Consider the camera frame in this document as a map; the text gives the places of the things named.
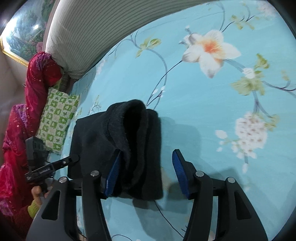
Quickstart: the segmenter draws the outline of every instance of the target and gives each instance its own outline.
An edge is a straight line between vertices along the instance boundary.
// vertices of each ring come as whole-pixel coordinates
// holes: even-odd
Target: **blue gripper pad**
[[[190,186],[194,181],[193,175],[196,170],[191,162],[185,161],[179,149],[173,151],[172,159],[181,191],[187,199],[190,199]]]
[[[111,196],[114,191],[114,187],[115,187],[115,184],[116,184],[116,181],[118,178],[118,174],[119,174],[122,152],[119,150],[116,150],[113,158],[114,158],[113,165],[112,165],[110,172],[106,178],[106,188],[105,188],[105,192],[104,192],[104,195],[106,197]]]

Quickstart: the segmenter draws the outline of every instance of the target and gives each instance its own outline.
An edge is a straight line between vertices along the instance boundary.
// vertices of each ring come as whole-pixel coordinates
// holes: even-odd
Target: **folded black garment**
[[[80,161],[68,167],[72,179],[103,170],[116,149],[123,152],[114,196],[125,192],[143,200],[163,195],[160,172],[161,130],[157,112],[146,109],[140,100],[111,105],[100,112],[78,119],[70,154]]]

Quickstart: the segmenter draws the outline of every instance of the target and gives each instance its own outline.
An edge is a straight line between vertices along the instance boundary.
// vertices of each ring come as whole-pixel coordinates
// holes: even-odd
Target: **green checkered pillowcase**
[[[48,150],[61,154],[66,133],[77,109],[79,95],[69,96],[54,88],[48,91],[36,137],[43,140]]]

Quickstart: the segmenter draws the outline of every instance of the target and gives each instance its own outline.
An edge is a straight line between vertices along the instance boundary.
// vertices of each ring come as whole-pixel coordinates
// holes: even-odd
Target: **turquoise bedsheet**
[[[176,148],[209,176],[234,177],[269,240],[279,232],[296,204],[295,43],[266,1],[217,1],[142,27],[74,85],[81,101],[62,157],[70,152],[76,120],[113,103],[140,99],[161,119],[164,197],[156,203],[103,201],[111,236],[182,240],[192,202],[177,183]],[[210,240],[215,216],[214,209]],[[80,199],[78,217],[83,230]],[[126,239],[119,235],[113,240]]]

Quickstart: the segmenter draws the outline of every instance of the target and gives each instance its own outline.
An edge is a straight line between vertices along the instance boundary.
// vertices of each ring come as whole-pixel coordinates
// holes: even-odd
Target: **red blanket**
[[[20,224],[22,218],[18,215],[24,213],[23,208],[33,200],[32,186],[26,183],[24,176],[28,172],[25,140],[36,135],[48,88],[61,77],[60,68],[50,54],[37,53],[28,66],[26,104],[13,106],[9,116],[3,143],[4,164],[0,169],[0,211],[17,218]]]

